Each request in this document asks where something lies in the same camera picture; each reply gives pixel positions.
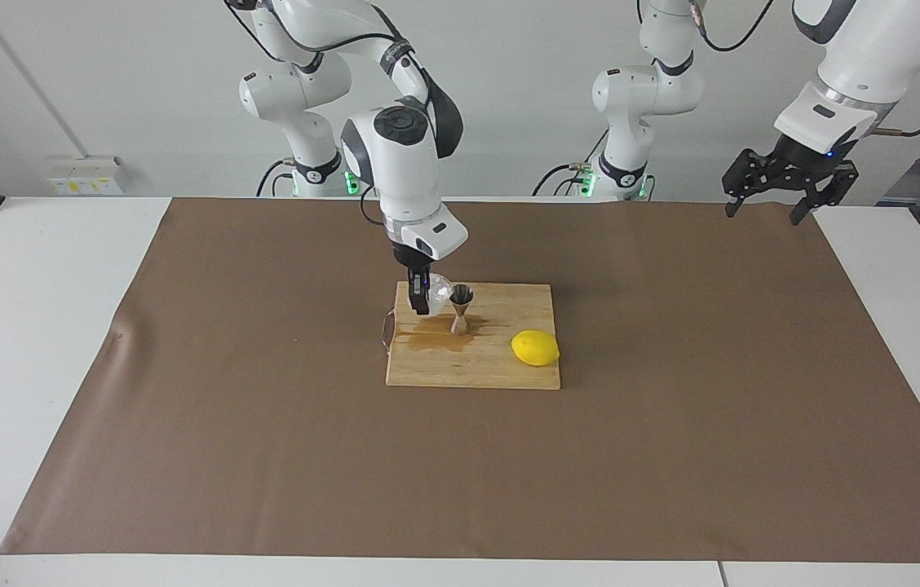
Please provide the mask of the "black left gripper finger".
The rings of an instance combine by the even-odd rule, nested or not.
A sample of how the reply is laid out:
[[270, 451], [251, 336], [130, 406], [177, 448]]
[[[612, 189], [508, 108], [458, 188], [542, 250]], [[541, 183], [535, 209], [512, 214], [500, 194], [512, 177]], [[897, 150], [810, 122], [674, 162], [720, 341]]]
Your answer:
[[799, 226], [814, 210], [827, 205], [839, 205], [847, 191], [854, 186], [859, 175], [854, 162], [841, 162], [837, 164], [833, 173], [826, 177], [828, 181], [821, 188], [819, 187], [819, 183], [823, 181], [821, 175], [818, 178], [809, 177], [798, 181], [796, 187], [800, 188], [804, 194], [802, 200], [790, 212], [790, 223], [793, 226]]
[[735, 217], [747, 198], [773, 189], [777, 175], [778, 159], [772, 153], [759, 155], [750, 148], [740, 152], [723, 175], [726, 216]]

